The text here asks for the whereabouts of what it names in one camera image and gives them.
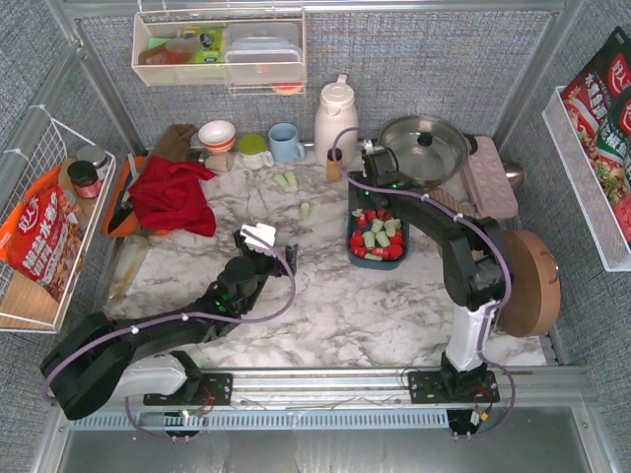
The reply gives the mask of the teal storage basket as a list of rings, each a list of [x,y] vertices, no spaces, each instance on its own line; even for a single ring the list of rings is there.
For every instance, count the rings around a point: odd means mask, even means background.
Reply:
[[[400,229],[396,231],[396,234],[400,234],[403,236],[403,254],[401,255],[401,257],[397,260],[387,260],[384,259],[383,261],[372,261],[372,260],[367,260],[367,259],[362,259],[359,257],[356,257],[353,254],[353,248],[351,247],[349,244],[349,238],[352,236],[352,234],[359,229],[362,233],[367,232],[367,231],[371,231],[371,224],[364,228],[364,229],[360,229],[358,227],[358,223],[357,223],[357,219],[359,217],[353,217],[351,215],[351,212],[348,212],[348,217],[347,217],[347,234],[346,234],[346,250],[347,253],[349,255],[349,259],[350,261],[358,266],[358,267],[362,267],[362,268],[366,268],[366,269],[374,269],[374,270],[384,270],[384,271],[389,271],[389,270],[393,270],[395,268],[397,268],[400,263],[406,258],[407,256],[407,251],[408,251],[408,241],[409,241],[409,226],[407,223],[402,222],[400,219],[398,219],[400,221]],[[383,247],[379,246],[379,244],[376,242],[376,245],[373,249],[370,249],[372,251],[372,253],[376,254],[376,255],[380,255],[383,256]]]

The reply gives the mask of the red cloth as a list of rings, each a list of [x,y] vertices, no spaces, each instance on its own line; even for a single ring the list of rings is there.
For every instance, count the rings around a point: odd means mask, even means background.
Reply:
[[[214,177],[217,174],[201,163],[176,163],[151,156],[144,171],[129,187],[137,220],[151,230],[184,230],[212,237],[217,225],[201,181]]]

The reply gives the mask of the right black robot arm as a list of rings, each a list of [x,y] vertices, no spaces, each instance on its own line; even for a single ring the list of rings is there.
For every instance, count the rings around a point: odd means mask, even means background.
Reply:
[[[420,230],[442,250],[444,286],[456,305],[441,358],[443,389],[454,397],[481,385],[493,366],[484,356],[491,323],[513,286],[499,224],[465,217],[440,203],[400,172],[385,148],[364,149],[362,161],[363,171],[346,176],[358,202]]]

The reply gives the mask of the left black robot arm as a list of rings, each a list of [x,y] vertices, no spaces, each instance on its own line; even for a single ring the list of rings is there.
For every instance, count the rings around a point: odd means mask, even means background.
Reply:
[[[250,231],[233,234],[239,255],[230,259],[205,293],[184,307],[137,319],[112,319],[101,311],[86,315],[42,360],[42,395],[69,420],[85,418],[106,405],[133,363],[189,344],[226,336],[250,322],[271,277],[293,280],[298,247],[256,249]]]

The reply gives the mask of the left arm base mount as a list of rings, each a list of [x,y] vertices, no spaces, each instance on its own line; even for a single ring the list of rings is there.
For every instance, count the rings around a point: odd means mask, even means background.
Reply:
[[[187,380],[174,394],[146,394],[145,406],[228,406],[231,403],[234,377],[231,373],[203,373]]]

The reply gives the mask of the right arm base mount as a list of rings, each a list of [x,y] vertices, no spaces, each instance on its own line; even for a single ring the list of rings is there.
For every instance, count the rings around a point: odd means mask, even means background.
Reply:
[[[406,376],[413,404],[495,403],[501,400],[495,374],[484,367],[482,371],[459,373],[412,371]]]

